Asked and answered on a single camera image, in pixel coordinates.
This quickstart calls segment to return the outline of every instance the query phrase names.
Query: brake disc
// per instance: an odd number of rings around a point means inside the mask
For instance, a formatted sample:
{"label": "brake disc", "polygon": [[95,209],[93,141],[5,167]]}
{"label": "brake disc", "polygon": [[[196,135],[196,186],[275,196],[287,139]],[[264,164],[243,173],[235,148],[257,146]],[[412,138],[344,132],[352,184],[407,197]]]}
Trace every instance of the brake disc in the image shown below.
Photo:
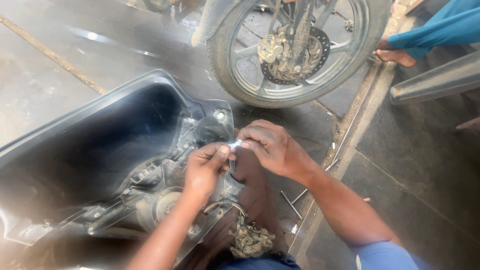
{"label": "brake disc", "polygon": [[315,75],[325,64],[330,52],[330,40],[320,28],[310,27],[309,44],[305,50],[303,68],[299,73],[286,73],[276,70],[279,61],[260,64],[264,77],[277,85],[293,85]]}

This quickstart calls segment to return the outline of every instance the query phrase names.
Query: blue pants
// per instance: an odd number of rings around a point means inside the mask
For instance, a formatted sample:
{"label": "blue pants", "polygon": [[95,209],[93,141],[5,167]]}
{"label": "blue pants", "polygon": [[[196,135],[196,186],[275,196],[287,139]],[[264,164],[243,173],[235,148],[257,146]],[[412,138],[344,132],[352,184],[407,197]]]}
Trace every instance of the blue pants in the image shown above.
{"label": "blue pants", "polygon": [[388,38],[392,48],[405,49],[417,61],[435,46],[479,41],[480,0],[450,0],[424,26]]}

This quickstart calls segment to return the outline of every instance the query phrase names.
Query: bare foot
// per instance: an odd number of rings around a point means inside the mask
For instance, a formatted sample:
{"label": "bare foot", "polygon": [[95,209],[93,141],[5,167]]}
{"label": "bare foot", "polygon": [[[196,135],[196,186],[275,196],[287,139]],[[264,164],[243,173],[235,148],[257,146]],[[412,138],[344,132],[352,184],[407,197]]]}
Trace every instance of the bare foot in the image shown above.
{"label": "bare foot", "polygon": [[393,48],[390,45],[388,45],[388,37],[389,35],[383,35],[382,39],[380,39],[380,42],[378,42],[376,49],[393,50]]}
{"label": "bare foot", "polygon": [[395,62],[399,65],[402,65],[406,68],[413,67],[417,64],[417,60],[413,59],[411,56],[407,54],[404,49],[396,49],[396,50],[376,50],[373,52],[374,55],[378,56],[380,60],[384,62]]}

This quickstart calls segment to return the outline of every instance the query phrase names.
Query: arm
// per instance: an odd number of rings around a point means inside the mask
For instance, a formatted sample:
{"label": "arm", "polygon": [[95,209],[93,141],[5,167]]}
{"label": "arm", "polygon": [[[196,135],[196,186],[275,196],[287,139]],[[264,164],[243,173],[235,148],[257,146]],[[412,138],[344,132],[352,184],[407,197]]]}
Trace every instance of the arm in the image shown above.
{"label": "arm", "polygon": [[328,175],[281,126],[257,120],[240,130],[242,147],[269,171],[293,179],[313,195],[335,233],[350,247],[399,238],[355,192]]}
{"label": "arm", "polygon": [[127,270],[170,270],[185,240],[187,231],[202,206],[213,193],[219,175],[234,160],[230,147],[208,144],[188,157],[185,188],[172,211],[140,248]]}

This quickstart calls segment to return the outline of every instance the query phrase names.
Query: hand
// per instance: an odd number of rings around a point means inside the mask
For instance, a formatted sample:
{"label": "hand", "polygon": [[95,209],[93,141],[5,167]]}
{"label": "hand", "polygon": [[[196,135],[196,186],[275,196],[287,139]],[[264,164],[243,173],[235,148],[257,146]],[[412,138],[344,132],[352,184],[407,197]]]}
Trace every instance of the hand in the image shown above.
{"label": "hand", "polygon": [[224,143],[211,143],[188,156],[183,195],[202,207],[216,187],[219,176],[230,169],[228,160],[235,160],[235,149]]}
{"label": "hand", "polygon": [[262,166],[269,171],[306,185],[306,180],[320,166],[313,161],[286,132],[266,120],[256,120],[242,128],[237,139],[241,147],[252,150]]}

